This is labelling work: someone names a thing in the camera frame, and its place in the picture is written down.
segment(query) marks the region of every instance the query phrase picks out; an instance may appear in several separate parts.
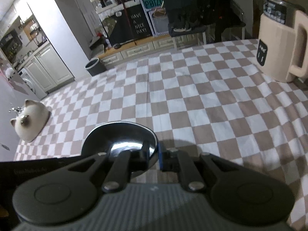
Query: drawer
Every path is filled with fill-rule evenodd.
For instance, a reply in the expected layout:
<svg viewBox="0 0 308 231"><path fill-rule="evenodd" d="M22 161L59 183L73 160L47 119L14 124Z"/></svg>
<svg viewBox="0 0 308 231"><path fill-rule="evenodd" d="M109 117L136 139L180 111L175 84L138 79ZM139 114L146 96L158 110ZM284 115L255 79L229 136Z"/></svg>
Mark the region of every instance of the drawer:
<svg viewBox="0 0 308 231"><path fill-rule="evenodd" d="M155 49L162 49L166 47L173 46L173 41L171 37L159 39L157 41L153 41L153 45Z"/></svg>
<svg viewBox="0 0 308 231"><path fill-rule="evenodd" d="M150 51L153 51L153 50L155 50L153 42L149 42L149 43L144 44L144 45L140 45L140 46L133 47L133 48L130 48L130 49L127 49L127 50L123 50L123 51L121 51L121 53L123 55L123 58L125 59L125 58L128 58L128 57L143 54L143 53L150 52Z"/></svg>
<svg viewBox="0 0 308 231"><path fill-rule="evenodd" d="M198 42L198 34L187 35L187 40L190 44Z"/></svg>
<svg viewBox="0 0 308 231"><path fill-rule="evenodd" d="M113 55L110 55L110 56L107 56L101 59L101 61L103 61L106 65L113 64L121 60L123 60L123 56L121 55L121 52L118 52L116 54L113 54Z"/></svg>
<svg viewBox="0 0 308 231"><path fill-rule="evenodd" d="M187 43L187 35L177 36L177 37L175 37L175 41L179 45L186 44Z"/></svg>

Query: white plush toy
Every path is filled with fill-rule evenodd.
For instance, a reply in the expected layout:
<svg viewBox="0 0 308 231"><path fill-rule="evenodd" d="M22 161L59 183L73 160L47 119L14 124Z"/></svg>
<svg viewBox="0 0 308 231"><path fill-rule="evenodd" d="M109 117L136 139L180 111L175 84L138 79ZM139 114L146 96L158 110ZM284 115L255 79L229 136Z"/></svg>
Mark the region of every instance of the white plush toy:
<svg viewBox="0 0 308 231"><path fill-rule="evenodd" d="M49 115L43 103L25 100L24 109L16 118L11 119L11 124L22 140L31 142L46 125Z"/></svg>
<svg viewBox="0 0 308 231"><path fill-rule="evenodd" d="M5 70L5 76L8 80L12 79L13 76L15 75L16 71L13 68L7 68Z"/></svg>

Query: bed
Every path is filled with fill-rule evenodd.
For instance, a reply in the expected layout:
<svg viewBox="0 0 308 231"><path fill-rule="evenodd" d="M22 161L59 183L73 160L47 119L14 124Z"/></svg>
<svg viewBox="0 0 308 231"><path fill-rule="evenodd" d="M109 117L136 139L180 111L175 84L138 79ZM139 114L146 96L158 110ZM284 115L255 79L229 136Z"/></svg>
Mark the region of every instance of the bed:
<svg viewBox="0 0 308 231"><path fill-rule="evenodd" d="M76 156L96 126L137 122L161 144L191 156L214 155L288 184L296 198L288 219L307 225L308 93L279 83L253 64L258 41L207 44L119 65L74 82L42 102L52 117L15 160ZM135 182L174 182L155 164Z"/></svg>

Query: white cabinet door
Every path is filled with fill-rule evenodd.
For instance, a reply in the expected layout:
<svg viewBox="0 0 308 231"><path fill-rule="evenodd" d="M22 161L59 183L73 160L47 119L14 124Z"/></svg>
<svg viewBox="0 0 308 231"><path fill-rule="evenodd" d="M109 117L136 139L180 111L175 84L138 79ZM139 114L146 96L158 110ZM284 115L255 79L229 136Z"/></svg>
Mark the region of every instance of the white cabinet door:
<svg viewBox="0 0 308 231"><path fill-rule="evenodd" d="M43 48L36 57L56 84L73 77L51 44Z"/></svg>
<svg viewBox="0 0 308 231"><path fill-rule="evenodd" d="M155 49L164 49L164 48L172 47L173 41L171 37L167 37L167 38L153 41L153 44L154 44Z"/></svg>
<svg viewBox="0 0 308 231"><path fill-rule="evenodd" d="M138 54L143 54L155 50L153 42L143 44L137 47L129 48L128 50L121 51L123 58L132 57Z"/></svg>
<svg viewBox="0 0 308 231"><path fill-rule="evenodd" d="M184 45L187 43L187 35L184 36L177 36L175 37L175 41L177 42L177 44L179 45Z"/></svg>
<svg viewBox="0 0 308 231"><path fill-rule="evenodd" d="M26 0L15 0L13 4L17 14L23 22L27 21L32 16L32 11Z"/></svg>
<svg viewBox="0 0 308 231"><path fill-rule="evenodd" d="M114 55L110 55L110 56L107 56L103 59L101 59L101 61L103 61L103 63L107 66L107 65L110 65L110 64L114 64L118 61L122 61L123 60L123 56L121 55L121 52L119 53L116 53Z"/></svg>
<svg viewBox="0 0 308 231"><path fill-rule="evenodd" d="M31 78L41 85L45 92L56 87L57 84L53 81L36 58L33 58L30 61L30 63L26 66L26 69L28 70Z"/></svg>
<svg viewBox="0 0 308 231"><path fill-rule="evenodd" d="M2 34L5 35L13 22L18 18L15 7L12 5L0 22Z"/></svg>
<svg viewBox="0 0 308 231"><path fill-rule="evenodd" d="M95 7L90 0L75 0L81 10L84 19L86 20L92 34L96 36L95 29L102 26L98 14L96 14Z"/></svg>

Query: round pad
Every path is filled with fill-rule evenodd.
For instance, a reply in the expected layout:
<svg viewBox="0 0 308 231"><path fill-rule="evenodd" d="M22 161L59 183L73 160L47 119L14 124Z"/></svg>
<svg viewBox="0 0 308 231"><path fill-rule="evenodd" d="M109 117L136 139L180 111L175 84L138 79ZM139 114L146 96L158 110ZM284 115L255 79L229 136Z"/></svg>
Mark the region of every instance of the round pad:
<svg viewBox="0 0 308 231"><path fill-rule="evenodd" d="M70 188L59 183L47 184L38 188L34 196L41 203L57 204L70 196Z"/></svg>
<svg viewBox="0 0 308 231"><path fill-rule="evenodd" d="M243 225L263 226L288 217L294 197L287 185L259 173L224 173L212 188L219 213Z"/></svg>
<svg viewBox="0 0 308 231"><path fill-rule="evenodd" d="M57 225L83 215L96 198L97 189L82 173L55 171L20 185L13 195L13 206L27 222Z"/></svg>

